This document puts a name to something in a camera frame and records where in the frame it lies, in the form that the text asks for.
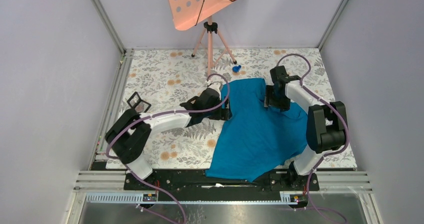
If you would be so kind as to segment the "blue t-shirt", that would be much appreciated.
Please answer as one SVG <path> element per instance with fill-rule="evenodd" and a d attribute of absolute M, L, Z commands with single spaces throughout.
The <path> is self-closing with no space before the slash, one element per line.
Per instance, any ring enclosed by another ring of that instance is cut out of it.
<path fill-rule="evenodd" d="M 222 126 L 207 177 L 252 182 L 305 149 L 306 112 L 297 103 L 288 111 L 265 108 L 265 85 L 253 78 L 223 86 L 232 117 Z"/>

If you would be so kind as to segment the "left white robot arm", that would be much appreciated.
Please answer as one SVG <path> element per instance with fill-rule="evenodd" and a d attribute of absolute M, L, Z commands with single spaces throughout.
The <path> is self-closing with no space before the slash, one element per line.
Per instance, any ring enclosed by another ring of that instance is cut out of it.
<path fill-rule="evenodd" d="M 118 160 L 136 175 L 135 181 L 142 189 L 150 189 L 155 183 L 155 176 L 142 152 L 151 136 L 176 128 L 191 127 L 206 118 L 227 121 L 231 116 L 228 98 L 222 98 L 220 90 L 212 87 L 171 111 L 148 114 L 130 108 L 106 133 L 107 151 L 113 151 Z"/>

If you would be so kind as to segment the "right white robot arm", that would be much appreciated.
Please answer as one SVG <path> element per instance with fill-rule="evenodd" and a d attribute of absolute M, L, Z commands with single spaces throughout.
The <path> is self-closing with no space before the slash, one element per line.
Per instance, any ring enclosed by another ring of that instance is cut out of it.
<path fill-rule="evenodd" d="M 291 189 L 299 190 L 310 181 L 310 175 L 324 157 L 345 150 L 347 139 L 347 115 L 343 102 L 328 102 L 307 90 L 301 77 L 290 76 L 284 66 L 270 70 L 272 85 L 266 87 L 264 106 L 288 111 L 292 102 L 307 114 L 307 147 L 290 163 L 287 183 Z"/>

